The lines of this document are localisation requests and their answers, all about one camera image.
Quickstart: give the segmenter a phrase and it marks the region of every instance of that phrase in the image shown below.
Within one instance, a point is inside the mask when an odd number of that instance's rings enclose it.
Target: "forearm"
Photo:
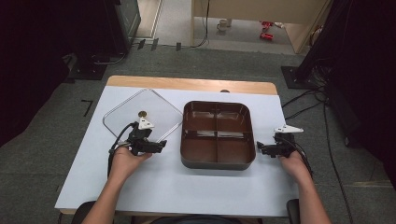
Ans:
[[[300,195],[300,220],[303,224],[331,223],[309,174],[297,180]]]
[[[122,185],[122,180],[115,178],[108,179],[98,200],[92,207],[90,213],[85,217],[83,224],[112,223]]]

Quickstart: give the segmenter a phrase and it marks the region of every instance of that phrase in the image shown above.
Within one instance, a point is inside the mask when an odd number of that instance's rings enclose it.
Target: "wrist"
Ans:
[[[311,174],[309,174],[307,169],[302,169],[293,176],[294,180],[298,185],[303,185],[305,183],[313,182]]]
[[[107,184],[113,188],[122,188],[126,181],[126,178],[120,176],[110,175],[107,179]]]

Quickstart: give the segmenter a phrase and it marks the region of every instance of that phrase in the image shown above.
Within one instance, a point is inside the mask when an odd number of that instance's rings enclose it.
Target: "hand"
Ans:
[[[145,153],[141,156],[134,156],[126,147],[120,147],[114,154],[110,175],[108,179],[117,179],[124,182],[134,170],[152,156],[151,153]]]
[[[298,151],[293,151],[288,158],[279,156],[283,168],[291,175],[297,182],[306,177],[310,177],[308,169],[306,168],[301,155]]]

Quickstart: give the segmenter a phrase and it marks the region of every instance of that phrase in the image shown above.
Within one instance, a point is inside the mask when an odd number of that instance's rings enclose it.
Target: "power cord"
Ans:
[[[208,18],[208,16],[209,16],[209,9],[210,9],[210,0],[207,0],[207,8],[206,8],[206,25],[204,25],[204,27],[205,27],[205,36],[204,36],[204,39],[201,41],[201,43],[200,43],[199,45],[197,45],[197,46],[191,46],[192,49],[201,47],[201,46],[206,42],[206,40],[209,41],[209,40],[207,39],[207,18]]]
[[[116,141],[114,142],[114,144],[111,146],[110,151],[112,150],[113,152],[117,149],[117,144],[120,141],[122,135],[125,133],[125,131],[129,128],[132,127],[132,123],[128,124],[127,126],[125,126],[125,128],[122,129],[122,131],[120,132],[119,136],[117,136]],[[110,175],[110,170],[111,170],[111,166],[113,164],[113,158],[114,158],[114,153],[110,153],[108,156],[108,164],[107,164],[107,177]]]
[[[323,88],[323,86],[317,87],[316,89],[313,89],[313,90],[310,90],[310,91],[305,91],[305,92],[303,92],[302,94],[300,94],[300,95],[298,95],[298,96],[292,98],[291,100],[289,100],[288,102],[286,102],[285,104],[283,104],[283,105],[282,105],[282,108],[285,107],[286,105],[289,105],[289,104],[295,102],[296,100],[300,99],[300,98],[303,97],[303,96],[312,95],[312,94],[313,94],[313,95],[315,96],[315,98],[319,101],[319,103],[317,103],[317,104],[311,105],[311,106],[309,106],[309,107],[307,107],[307,108],[305,108],[305,109],[302,109],[302,110],[300,110],[300,111],[294,113],[293,115],[290,115],[290,116],[288,116],[288,117],[285,117],[285,120],[294,119],[294,118],[296,118],[297,116],[299,116],[300,114],[302,114],[303,112],[305,112],[305,111],[307,111],[307,110],[309,110],[309,109],[312,109],[312,108],[314,108],[315,106],[320,105],[321,103],[326,103],[325,100],[321,100],[321,99],[319,99],[318,96],[317,96],[318,93],[325,94],[325,92],[322,91],[321,88]]]
[[[59,216],[58,216],[58,224],[62,224],[62,217],[64,216],[64,214],[63,213],[59,213]]]
[[[304,164],[305,164],[305,166],[306,166],[306,169],[308,169],[308,172],[309,172],[309,174],[311,174],[311,177],[312,177],[312,175],[313,175],[314,172],[312,171],[311,165],[309,165],[308,157],[306,156],[306,153],[305,153],[304,149],[303,149],[299,144],[297,144],[297,143],[294,142],[294,141],[293,141],[293,142],[290,142],[289,140],[287,140],[287,139],[285,139],[285,138],[277,137],[277,136],[275,136],[274,138],[275,138],[275,140],[280,140],[280,141],[282,141],[282,142],[285,142],[285,143],[287,143],[289,146],[291,146],[291,147],[293,147],[294,149],[296,149],[296,151],[300,154],[301,158],[303,159],[303,162],[304,162]]]
[[[335,175],[337,176],[338,184],[340,185],[341,192],[343,193],[344,201],[346,203],[347,214],[349,216],[349,222],[350,222],[350,224],[353,224],[353,217],[352,217],[352,213],[350,212],[350,207],[349,207],[349,203],[347,201],[346,192],[344,190],[344,186],[342,184],[340,175],[338,174],[338,170],[337,170],[337,168],[335,166],[335,163],[334,163],[334,158],[332,156],[332,148],[331,148],[331,145],[330,145],[330,137],[329,137],[329,124],[327,122],[327,115],[326,115],[326,104],[323,104],[323,116],[324,116],[324,123],[325,123],[325,126],[326,126],[327,147],[329,149],[329,155],[330,155],[330,159],[332,161],[332,168],[335,171]]]
[[[115,63],[119,63],[120,61],[122,61],[122,59],[125,58],[125,53],[122,54],[121,58],[114,61],[114,62],[108,62],[108,63],[98,63],[98,62],[93,62],[94,64],[101,64],[101,65],[111,65],[111,64],[115,64]]]

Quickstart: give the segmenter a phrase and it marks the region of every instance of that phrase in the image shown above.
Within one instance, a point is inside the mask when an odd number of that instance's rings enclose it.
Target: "gray carpet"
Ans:
[[[112,75],[146,77],[189,77],[226,80],[266,81],[276,84],[283,103],[303,91],[289,90],[281,65],[297,66],[303,56],[236,52],[213,49],[182,49],[150,46],[110,65],[102,81],[77,80],[61,84],[40,109],[26,131],[0,148],[0,223],[56,223],[53,207],[60,188],[78,151],[92,113]],[[91,110],[84,117],[89,103]],[[284,109],[285,117],[316,102],[305,96]],[[355,223],[394,223],[396,194],[382,164],[362,148],[347,148],[336,117],[326,108],[332,153],[340,173]],[[305,149],[314,170],[318,192],[333,223],[348,223],[348,215],[326,143],[323,106],[319,105],[288,121],[304,128],[295,135]],[[359,182],[375,182],[362,187]],[[64,216],[62,223],[70,223]],[[120,217],[116,223],[128,223]],[[285,218],[265,217],[265,223],[288,223]]]

